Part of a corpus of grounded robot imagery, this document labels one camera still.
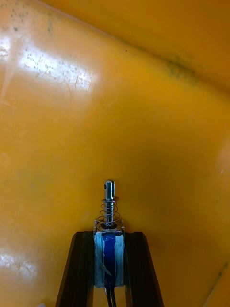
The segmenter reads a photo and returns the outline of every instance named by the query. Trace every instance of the yellow panel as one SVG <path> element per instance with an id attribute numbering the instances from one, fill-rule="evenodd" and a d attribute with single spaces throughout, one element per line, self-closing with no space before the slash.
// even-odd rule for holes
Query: yellow panel
<path id="1" fill-rule="evenodd" d="M 227 0 L 43 1 L 230 88 Z"/>
<path id="2" fill-rule="evenodd" d="M 109 177 L 165 306 L 202 306 L 230 255 L 230 98 L 49 8 L 0 6 L 1 306 L 54 307 Z"/>

